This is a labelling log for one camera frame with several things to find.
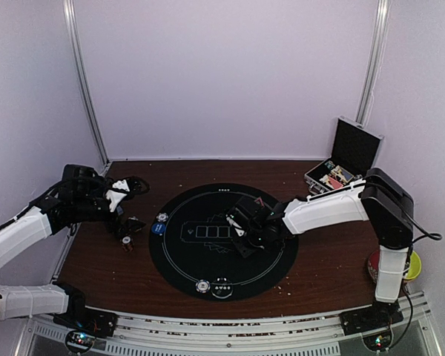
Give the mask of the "blue round blind button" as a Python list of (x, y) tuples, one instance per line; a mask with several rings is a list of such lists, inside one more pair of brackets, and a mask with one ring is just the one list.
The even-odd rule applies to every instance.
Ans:
[(159, 236), (163, 235), (165, 233), (165, 230), (166, 230), (166, 224), (164, 224), (162, 222), (154, 223), (151, 226), (151, 232), (153, 234), (156, 234), (156, 235), (159, 235)]

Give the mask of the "red triangular button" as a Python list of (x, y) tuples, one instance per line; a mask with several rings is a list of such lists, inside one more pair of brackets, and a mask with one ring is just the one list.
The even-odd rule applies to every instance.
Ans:
[(264, 206), (264, 202), (262, 200), (261, 197), (256, 198), (255, 202), (257, 202), (258, 204), (260, 204), (261, 206)]

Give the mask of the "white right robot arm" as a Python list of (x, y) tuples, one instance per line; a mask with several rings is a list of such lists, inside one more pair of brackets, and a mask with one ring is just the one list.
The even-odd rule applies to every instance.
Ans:
[(225, 214), (241, 255), (267, 249), (307, 231), (353, 221), (371, 223), (380, 246), (375, 301), (366, 322), (381, 327), (394, 314), (413, 244), (413, 198), (388, 174), (371, 168), (343, 188), (278, 202), (273, 208), (242, 197)]

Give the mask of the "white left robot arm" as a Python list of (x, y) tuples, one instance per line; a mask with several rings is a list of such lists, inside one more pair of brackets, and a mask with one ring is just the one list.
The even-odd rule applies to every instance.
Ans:
[[(150, 185), (140, 177), (114, 180), (92, 167), (67, 164), (59, 182), (0, 225), (0, 269), (37, 242), (79, 223), (102, 222), (116, 238), (129, 237), (145, 223), (136, 218), (124, 220), (120, 204), (149, 190)], [(67, 283), (0, 285), (0, 321), (38, 314), (55, 314), (75, 329), (95, 325), (85, 307), (84, 293)]]

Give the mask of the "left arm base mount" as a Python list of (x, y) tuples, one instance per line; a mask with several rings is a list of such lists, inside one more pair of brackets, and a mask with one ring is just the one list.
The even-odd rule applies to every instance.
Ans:
[(69, 329), (76, 329), (94, 337), (112, 337), (118, 321), (117, 314), (85, 308), (81, 316), (70, 313), (53, 314), (53, 322)]

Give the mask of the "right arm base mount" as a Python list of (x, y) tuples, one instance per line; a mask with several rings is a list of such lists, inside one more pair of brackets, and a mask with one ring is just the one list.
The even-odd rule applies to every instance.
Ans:
[(403, 313), (399, 309), (378, 309), (374, 306), (345, 311), (339, 317), (345, 335), (370, 332), (403, 321)]

